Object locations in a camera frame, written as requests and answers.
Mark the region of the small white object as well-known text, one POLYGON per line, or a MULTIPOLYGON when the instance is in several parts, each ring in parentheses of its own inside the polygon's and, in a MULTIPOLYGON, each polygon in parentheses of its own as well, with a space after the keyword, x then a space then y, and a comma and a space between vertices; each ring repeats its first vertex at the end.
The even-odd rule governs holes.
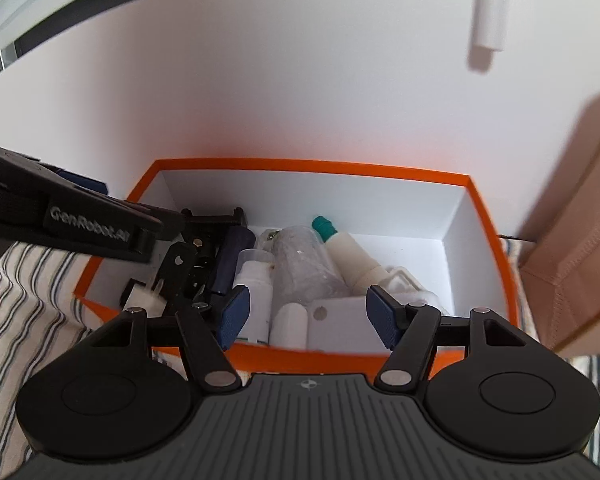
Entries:
POLYGON ((129 280, 120 296, 120 307, 123 310, 142 308, 150 318, 160 318, 166 307, 166 300, 143 282, 129 280))

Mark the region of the white earbuds case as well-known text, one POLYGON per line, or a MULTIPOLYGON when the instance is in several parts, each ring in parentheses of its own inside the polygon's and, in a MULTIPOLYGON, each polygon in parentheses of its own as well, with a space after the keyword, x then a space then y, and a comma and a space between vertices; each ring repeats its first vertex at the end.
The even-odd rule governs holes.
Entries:
POLYGON ((284 304, 273 320, 270 345, 290 350, 306 350, 308 325, 308 311, 302 304, 284 304))

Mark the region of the black clip holder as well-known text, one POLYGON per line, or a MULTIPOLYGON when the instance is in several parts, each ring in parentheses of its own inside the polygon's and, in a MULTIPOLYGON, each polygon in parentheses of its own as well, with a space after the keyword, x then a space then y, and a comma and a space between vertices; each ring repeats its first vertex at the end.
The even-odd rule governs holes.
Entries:
POLYGON ((182 234, 166 250, 154 277, 148 283, 143 282, 166 300, 163 314, 171 313, 169 304, 203 309, 222 306, 230 292, 225 295, 212 292, 221 250, 230 228, 248 228, 245 211, 240 207, 231 214, 194 214, 188 208, 182 209, 181 214, 185 218, 182 234))

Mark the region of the dark navy tube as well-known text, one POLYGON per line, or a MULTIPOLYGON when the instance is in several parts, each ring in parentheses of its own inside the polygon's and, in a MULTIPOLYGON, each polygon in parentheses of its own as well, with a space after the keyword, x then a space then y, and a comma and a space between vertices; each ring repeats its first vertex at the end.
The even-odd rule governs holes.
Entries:
POLYGON ((220 253, 216 267, 215 281, 212 292, 215 295, 225 295, 232 288, 239 254, 253 248, 256 236, 244 226, 233 226, 228 231, 225 244, 220 253))

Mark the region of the white spray bottle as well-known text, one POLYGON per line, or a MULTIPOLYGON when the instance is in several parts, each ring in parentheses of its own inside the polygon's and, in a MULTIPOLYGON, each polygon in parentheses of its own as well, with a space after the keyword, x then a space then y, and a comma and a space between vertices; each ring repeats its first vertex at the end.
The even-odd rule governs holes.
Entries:
POLYGON ((273 302, 275 258, 266 250, 249 248, 238 255, 234 285, 246 286, 250 310, 238 335, 240 341, 268 345, 273 302))

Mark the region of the striped blanket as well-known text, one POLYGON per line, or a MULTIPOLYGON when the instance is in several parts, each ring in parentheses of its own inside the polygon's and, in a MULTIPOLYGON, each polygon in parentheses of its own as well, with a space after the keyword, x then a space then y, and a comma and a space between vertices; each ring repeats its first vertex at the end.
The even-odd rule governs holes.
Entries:
MULTIPOLYGON (((522 329, 538 338, 519 266, 534 244, 501 238, 517 287, 522 329)), ((95 315, 73 297, 86 257, 18 243, 0 261, 0 479, 30 456, 15 415, 23 381, 99 326, 95 315)), ((600 354, 567 358, 600 394, 600 354)), ((600 421, 585 454, 600 466, 600 421)))

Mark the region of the orange storage box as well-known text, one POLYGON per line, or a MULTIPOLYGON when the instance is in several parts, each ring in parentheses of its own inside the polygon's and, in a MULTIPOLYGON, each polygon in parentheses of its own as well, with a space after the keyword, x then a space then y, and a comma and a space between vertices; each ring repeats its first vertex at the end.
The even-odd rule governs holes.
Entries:
POLYGON ((230 349, 246 372, 375 374, 387 351, 366 290, 466 318, 518 318, 515 286, 486 207, 464 174, 353 162, 189 158, 154 162, 133 202, 196 220, 246 218, 228 264, 251 296, 230 349))

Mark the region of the clear plastic bottle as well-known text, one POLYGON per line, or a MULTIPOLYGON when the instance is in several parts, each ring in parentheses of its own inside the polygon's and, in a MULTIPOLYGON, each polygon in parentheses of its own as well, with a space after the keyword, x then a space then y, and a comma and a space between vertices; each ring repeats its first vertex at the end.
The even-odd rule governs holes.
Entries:
POLYGON ((308 306, 314 300, 350 295, 314 229, 292 226, 280 230, 273 237, 272 253, 277 307, 291 302, 308 306))

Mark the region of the brown paper bag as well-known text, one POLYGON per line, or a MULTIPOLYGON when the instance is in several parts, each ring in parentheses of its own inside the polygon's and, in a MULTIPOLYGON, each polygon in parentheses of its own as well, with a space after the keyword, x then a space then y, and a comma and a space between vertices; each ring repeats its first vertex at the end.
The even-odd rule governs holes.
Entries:
POLYGON ((600 94, 521 234, 535 244, 520 276, 540 341, 564 358, 600 353, 600 94))

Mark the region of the white flat box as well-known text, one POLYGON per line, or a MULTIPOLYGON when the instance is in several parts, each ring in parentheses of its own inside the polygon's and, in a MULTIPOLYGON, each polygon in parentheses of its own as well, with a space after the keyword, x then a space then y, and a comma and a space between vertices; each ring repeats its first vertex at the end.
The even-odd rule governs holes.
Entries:
POLYGON ((338 354, 388 354, 366 314, 363 296, 313 301, 306 348, 338 354))

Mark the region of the white bottle teal cap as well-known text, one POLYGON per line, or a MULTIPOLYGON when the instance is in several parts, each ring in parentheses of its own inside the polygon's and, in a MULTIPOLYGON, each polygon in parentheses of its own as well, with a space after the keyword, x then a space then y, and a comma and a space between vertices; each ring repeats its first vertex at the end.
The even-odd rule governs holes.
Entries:
POLYGON ((354 296, 363 296, 370 286, 388 280, 389 272, 349 233, 338 231, 323 216, 312 221, 312 228, 321 237, 326 252, 354 296))

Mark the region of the white wall pipe cover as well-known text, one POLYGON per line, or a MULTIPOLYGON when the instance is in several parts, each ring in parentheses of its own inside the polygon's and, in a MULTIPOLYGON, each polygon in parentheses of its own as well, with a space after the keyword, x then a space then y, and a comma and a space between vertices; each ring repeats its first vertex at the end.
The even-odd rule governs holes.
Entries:
POLYGON ((468 65, 476 72, 490 70, 494 55, 505 46, 509 0, 475 0, 468 65))

